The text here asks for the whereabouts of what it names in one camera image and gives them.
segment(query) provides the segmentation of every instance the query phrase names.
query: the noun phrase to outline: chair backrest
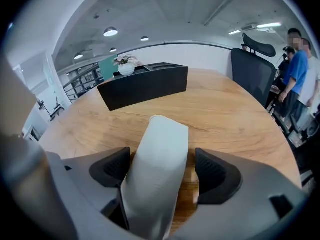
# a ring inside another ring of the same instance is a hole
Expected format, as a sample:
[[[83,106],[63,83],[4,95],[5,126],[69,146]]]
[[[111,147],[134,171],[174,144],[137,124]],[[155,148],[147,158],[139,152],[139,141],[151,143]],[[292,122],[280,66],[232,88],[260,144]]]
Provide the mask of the chair backrest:
[[[233,81],[265,106],[277,72],[275,66],[254,53],[238,48],[232,49],[231,62]]]

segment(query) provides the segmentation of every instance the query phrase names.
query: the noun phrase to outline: white flower vase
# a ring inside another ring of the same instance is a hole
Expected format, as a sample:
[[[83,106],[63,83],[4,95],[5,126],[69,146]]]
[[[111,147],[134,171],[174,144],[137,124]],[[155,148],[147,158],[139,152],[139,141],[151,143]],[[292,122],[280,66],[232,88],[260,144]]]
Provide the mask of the white flower vase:
[[[119,65],[119,72],[123,76],[130,76],[135,72],[135,65],[132,63],[127,63]]]

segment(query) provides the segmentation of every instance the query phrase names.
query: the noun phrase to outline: white shirt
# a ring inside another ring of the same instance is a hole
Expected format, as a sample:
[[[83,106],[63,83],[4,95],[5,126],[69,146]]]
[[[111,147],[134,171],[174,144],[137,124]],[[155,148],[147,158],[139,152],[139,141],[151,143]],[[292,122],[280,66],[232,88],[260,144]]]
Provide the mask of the white shirt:
[[[320,60],[316,57],[308,59],[308,71],[306,72],[305,81],[300,92],[298,101],[307,106],[316,88],[316,81],[320,81]]]

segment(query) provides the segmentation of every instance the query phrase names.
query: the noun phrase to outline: fluorescent light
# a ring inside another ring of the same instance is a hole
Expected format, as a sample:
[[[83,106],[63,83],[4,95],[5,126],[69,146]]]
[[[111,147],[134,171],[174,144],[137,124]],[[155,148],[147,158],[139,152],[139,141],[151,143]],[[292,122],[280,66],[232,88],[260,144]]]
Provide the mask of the fluorescent light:
[[[240,32],[241,32],[240,30],[236,30],[236,31],[230,32],[229,35],[238,34],[238,33],[240,33]]]
[[[269,23],[269,24],[264,24],[264,25],[258,25],[256,26],[258,29],[263,29],[263,28],[271,28],[271,27],[280,27],[281,23]]]
[[[108,27],[103,33],[105,37],[112,37],[112,36],[115,36],[116,34],[118,34],[118,30],[113,26]]]
[[[79,59],[81,59],[82,57],[83,57],[83,54],[80,53],[80,52],[78,52],[78,53],[74,56],[74,59],[75,59],[75,60],[79,60]]]
[[[144,35],[143,37],[141,37],[141,41],[142,42],[145,42],[145,41],[148,41],[149,40],[149,37],[147,37],[146,35]]]

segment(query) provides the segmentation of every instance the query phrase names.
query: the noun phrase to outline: person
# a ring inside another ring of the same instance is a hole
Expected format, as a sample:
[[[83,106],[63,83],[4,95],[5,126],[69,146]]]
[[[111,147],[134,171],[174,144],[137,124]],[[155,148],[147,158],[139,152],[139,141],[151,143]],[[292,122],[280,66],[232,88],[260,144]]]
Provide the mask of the person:
[[[241,44],[241,46],[242,46],[242,50],[247,52],[248,47],[245,44]]]
[[[302,39],[298,29],[289,29],[288,46],[294,48],[297,52],[285,73],[281,88],[279,88],[281,93],[276,104],[276,112],[283,121],[293,110],[308,71],[308,56],[304,50],[301,50]]]
[[[283,50],[286,52],[286,54],[283,54],[283,62],[279,65],[278,70],[277,70],[277,74],[276,74],[276,79],[273,82],[273,86],[277,86],[278,88],[280,88],[282,86],[282,82],[285,78],[286,72],[289,68],[290,62],[293,59],[293,57],[296,54],[295,49],[293,49],[292,47],[285,47],[283,48]]]
[[[286,72],[289,68],[289,65],[290,65],[290,62],[292,61],[293,57],[295,56],[296,54],[296,51],[295,49],[293,49],[292,47],[287,47],[285,49],[285,52],[286,52],[286,58],[278,67],[279,69],[279,79],[284,79],[285,78],[285,75],[286,75]]]
[[[312,107],[320,86],[320,60],[313,57],[311,53],[311,44],[307,39],[302,38],[302,43],[302,49],[308,56],[308,70],[300,96],[295,103],[292,113],[296,121],[299,121],[301,116],[307,113],[308,108]]]

